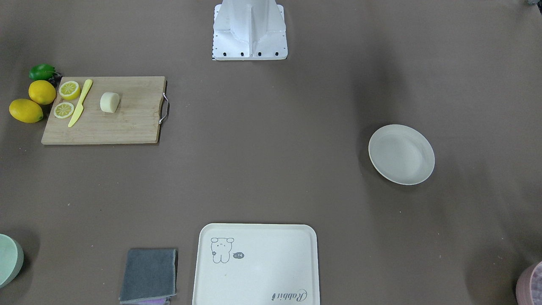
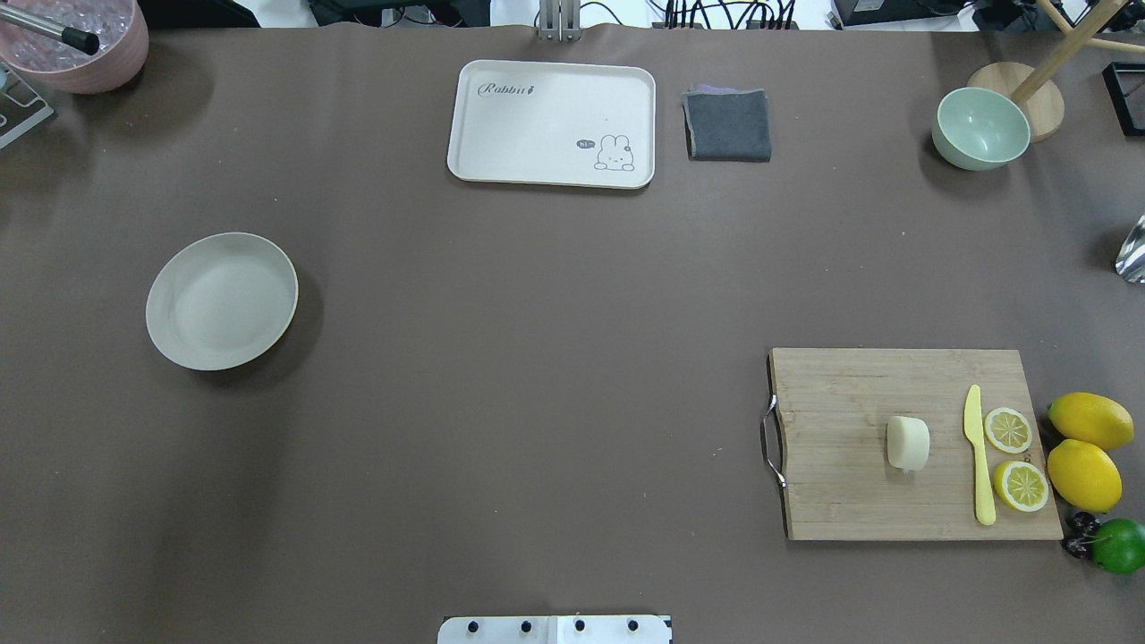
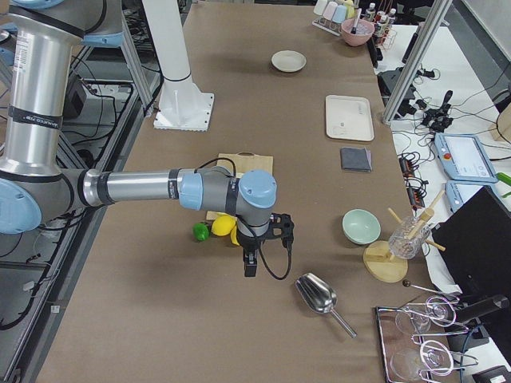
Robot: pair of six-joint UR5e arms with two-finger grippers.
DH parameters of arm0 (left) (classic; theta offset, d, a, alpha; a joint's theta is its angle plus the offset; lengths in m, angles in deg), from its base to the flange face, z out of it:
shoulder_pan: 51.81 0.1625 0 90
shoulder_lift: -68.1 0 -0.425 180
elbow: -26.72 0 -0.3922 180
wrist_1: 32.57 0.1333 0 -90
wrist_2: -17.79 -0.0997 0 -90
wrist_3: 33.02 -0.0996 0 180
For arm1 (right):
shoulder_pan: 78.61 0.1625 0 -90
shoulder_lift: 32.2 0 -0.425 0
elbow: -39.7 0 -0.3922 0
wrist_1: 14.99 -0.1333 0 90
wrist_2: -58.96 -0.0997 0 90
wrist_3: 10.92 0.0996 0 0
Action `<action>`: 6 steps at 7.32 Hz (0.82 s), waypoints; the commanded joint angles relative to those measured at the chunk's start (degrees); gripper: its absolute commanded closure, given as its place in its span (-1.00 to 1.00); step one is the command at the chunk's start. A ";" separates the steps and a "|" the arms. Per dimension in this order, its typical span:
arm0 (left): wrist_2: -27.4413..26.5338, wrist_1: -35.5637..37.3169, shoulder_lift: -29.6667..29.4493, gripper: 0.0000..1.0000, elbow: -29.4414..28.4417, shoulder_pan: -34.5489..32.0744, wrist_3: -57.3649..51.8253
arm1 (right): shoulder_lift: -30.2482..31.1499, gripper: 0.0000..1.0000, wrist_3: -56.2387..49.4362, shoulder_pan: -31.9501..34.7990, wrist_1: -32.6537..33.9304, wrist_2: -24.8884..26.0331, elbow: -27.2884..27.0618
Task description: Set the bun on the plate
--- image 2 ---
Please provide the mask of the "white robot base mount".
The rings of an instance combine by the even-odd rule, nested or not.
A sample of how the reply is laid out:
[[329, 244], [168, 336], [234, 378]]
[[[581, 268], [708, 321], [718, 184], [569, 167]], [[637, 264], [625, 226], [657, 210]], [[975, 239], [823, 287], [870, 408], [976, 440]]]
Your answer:
[[447, 618], [437, 643], [672, 643], [671, 618], [568, 614]]

